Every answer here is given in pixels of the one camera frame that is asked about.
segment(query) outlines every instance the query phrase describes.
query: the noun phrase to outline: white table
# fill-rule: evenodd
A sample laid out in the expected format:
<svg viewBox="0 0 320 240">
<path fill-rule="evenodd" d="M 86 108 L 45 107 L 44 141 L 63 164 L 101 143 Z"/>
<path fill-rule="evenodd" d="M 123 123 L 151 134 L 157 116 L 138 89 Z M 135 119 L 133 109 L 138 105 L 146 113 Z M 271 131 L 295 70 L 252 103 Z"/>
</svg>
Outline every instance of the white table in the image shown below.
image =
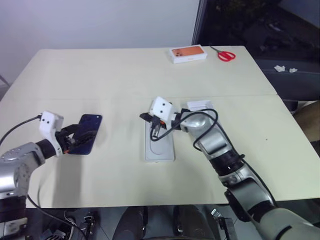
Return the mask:
<svg viewBox="0 0 320 240">
<path fill-rule="evenodd" d="M 144 121 L 156 96 L 177 108 L 211 100 L 238 152 L 278 201 L 320 196 L 320 160 L 244 47 L 221 62 L 172 64 L 166 49 L 42 50 L 0 102 L 0 135 L 44 110 L 103 121 L 90 155 L 52 157 L 32 175 L 29 193 L 46 208 L 221 204 L 225 188 L 183 132 L 174 132 L 176 160 L 144 162 Z M 38 122 L 14 131 L 0 152 L 41 140 Z"/>
</svg>

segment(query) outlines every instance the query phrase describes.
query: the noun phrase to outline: black cable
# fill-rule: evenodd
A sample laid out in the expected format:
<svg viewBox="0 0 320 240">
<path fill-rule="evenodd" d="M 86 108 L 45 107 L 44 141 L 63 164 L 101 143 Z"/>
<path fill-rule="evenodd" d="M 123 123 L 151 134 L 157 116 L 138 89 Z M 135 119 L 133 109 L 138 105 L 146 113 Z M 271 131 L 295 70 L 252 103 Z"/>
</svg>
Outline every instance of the black cable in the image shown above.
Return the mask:
<svg viewBox="0 0 320 240">
<path fill-rule="evenodd" d="M 215 118 L 213 118 L 211 115 L 209 115 L 208 113 L 206 112 L 203 112 L 203 111 L 212 111 L 215 113 Z M 153 141 L 153 142 L 156 142 L 156 141 L 159 141 L 160 139 L 163 139 L 165 136 L 167 136 L 169 133 L 171 133 L 173 130 L 175 130 L 177 127 L 180 126 L 180 124 L 185 121 L 186 119 L 188 119 L 189 117 L 193 116 L 193 115 L 197 115 L 197 114 L 201 114 L 201 115 L 205 115 L 207 117 L 209 117 L 212 121 L 213 121 L 213 124 L 203 133 L 201 134 L 194 142 L 193 142 L 193 147 L 202 152 L 200 148 L 196 147 L 196 144 L 197 142 L 203 138 L 208 132 L 211 131 L 212 128 L 214 128 L 214 126 L 217 124 L 218 122 L 218 113 L 216 110 L 214 109 L 211 109 L 211 108 L 205 108 L 205 109 L 201 109 L 199 111 L 194 111 L 194 112 L 191 112 L 189 115 L 181 118 L 173 127 L 171 127 L 168 131 L 166 131 L 164 134 L 162 134 L 161 136 L 158 136 L 156 138 L 154 138 L 153 136 L 153 132 L 154 132 L 154 127 L 151 128 L 151 131 L 150 131 L 150 140 Z"/>
<path fill-rule="evenodd" d="M 6 132 L 6 134 L 0 139 L 0 146 L 1 144 L 3 143 L 3 141 L 5 140 L 5 138 L 13 131 L 15 130 L 16 128 L 20 127 L 21 125 L 23 124 L 26 124 L 26 123 L 29 123 L 33 120 L 36 120 L 36 119 L 41 119 L 41 115 L 38 115 L 38 116 L 35 116 L 33 118 L 30 118 L 28 120 L 25 120 L 23 122 L 20 122 L 19 124 L 15 125 L 13 128 L 11 128 L 9 131 Z"/>
<path fill-rule="evenodd" d="M 239 155 L 239 153 L 237 152 L 237 150 L 235 149 L 235 147 L 233 146 L 232 142 L 230 141 L 230 138 L 228 137 L 228 135 L 226 134 L 225 130 L 222 128 L 222 126 L 220 125 L 220 123 L 217 122 L 218 127 L 220 128 L 221 132 L 223 133 L 223 135 L 225 136 L 225 138 L 229 141 L 231 147 L 233 148 L 233 150 L 235 151 L 235 153 L 237 155 Z M 267 185 L 265 184 L 265 182 L 262 180 L 262 178 L 259 176 L 259 174 L 250 166 L 249 163 L 247 163 L 246 160 L 244 160 L 244 158 L 241 159 L 247 166 L 248 168 L 256 175 L 256 177 L 259 179 L 259 181 L 261 182 L 262 186 L 269 192 L 270 197 L 273 201 L 273 204 L 275 207 L 278 207 L 278 204 L 274 198 L 274 196 L 272 195 L 271 191 L 269 190 L 269 188 L 267 187 Z"/>
<path fill-rule="evenodd" d="M 32 205 L 35 206 L 41 213 L 43 213 L 44 215 L 47 215 L 47 216 L 49 216 L 49 217 L 51 217 L 51 218 L 53 218 L 53 219 L 55 219 L 55 220 L 58 220 L 58 221 L 60 221 L 60 222 L 62 222 L 62 223 L 64 223 L 64 224 L 67 224 L 67 225 L 70 226 L 70 227 L 76 228 L 76 229 L 79 230 L 79 232 L 83 235 L 84 239 L 85 239 L 85 240 L 88 240 L 87 236 L 86 236 L 85 233 L 81 230 L 80 227 L 78 227 L 77 225 L 72 224 L 72 223 L 70 223 L 70 222 L 68 222 L 68 221 L 65 221 L 65 220 L 63 220 L 63 219 L 61 219 L 61 218 L 59 218 L 59 217 L 53 216 L 53 215 L 51 215 L 50 213 L 46 212 L 46 211 L 43 210 L 40 206 L 38 206 L 38 205 L 31 199 L 31 197 L 30 197 L 29 195 L 27 195 L 26 198 L 27 198 L 27 199 L 30 201 L 30 203 L 32 203 Z"/>
</svg>

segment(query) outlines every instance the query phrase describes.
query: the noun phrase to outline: dark blue phone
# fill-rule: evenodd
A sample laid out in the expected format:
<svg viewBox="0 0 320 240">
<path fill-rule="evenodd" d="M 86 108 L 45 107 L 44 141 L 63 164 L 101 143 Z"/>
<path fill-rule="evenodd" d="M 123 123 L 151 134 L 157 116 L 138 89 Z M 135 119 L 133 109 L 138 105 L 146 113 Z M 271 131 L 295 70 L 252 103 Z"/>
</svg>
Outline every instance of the dark blue phone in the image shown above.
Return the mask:
<svg viewBox="0 0 320 240">
<path fill-rule="evenodd" d="M 83 114 L 79 121 L 79 129 L 74 133 L 73 139 L 77 140 L 79 137 L 84 135 L 89 131 L 99 130 L 100 124 L 102 121 L 101 115 L 96 114 Z M 75 155 L 88 155 L 91 152 L 91 149 L 94 145 L 96 136 L 94 136 L 90 141 L 82 144 L 81 146 L 72 149 L 69 154 Z"/>
</svg>

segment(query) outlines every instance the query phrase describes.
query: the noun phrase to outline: scissors handle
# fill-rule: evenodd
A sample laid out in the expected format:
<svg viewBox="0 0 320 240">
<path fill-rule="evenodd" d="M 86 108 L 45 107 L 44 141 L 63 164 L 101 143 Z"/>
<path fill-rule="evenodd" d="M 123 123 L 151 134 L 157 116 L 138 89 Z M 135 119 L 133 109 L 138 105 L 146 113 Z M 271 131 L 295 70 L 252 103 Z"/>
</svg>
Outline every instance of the scissors handle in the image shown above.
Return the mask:
<svg viewBox="0 0 320 240">
<path fill-rule="evenodd" d="M 221 61 L 229 62 L 229 61 L 235 59 L 236 55 L 232 52 L 229 52 L 229 51 L 220 51 L 220 52 L 218 52 L 218 58 Z"/>
</svg>

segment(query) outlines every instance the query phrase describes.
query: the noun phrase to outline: red scissors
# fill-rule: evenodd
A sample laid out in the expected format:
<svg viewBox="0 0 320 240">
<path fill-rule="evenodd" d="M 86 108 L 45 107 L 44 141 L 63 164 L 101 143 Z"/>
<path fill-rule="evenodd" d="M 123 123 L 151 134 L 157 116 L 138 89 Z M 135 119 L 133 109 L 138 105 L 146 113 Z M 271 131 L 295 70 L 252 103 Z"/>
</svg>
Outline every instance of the red scissors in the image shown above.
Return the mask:
<svg viewBox="0 0 320 240">
<path fill-rule="evenodd" d="M 213 46 L 209 46 L 209 47 L 212 48 L 213 50 L 215 50 L 218 53 L 218 58 L 221 61 L 230 62 L 231 60 L 236 58 L 236 55 L 234 53 L 232 53 L 232 52 L 220 51 L 220 50 L 214 48 Z"/>
</svg>

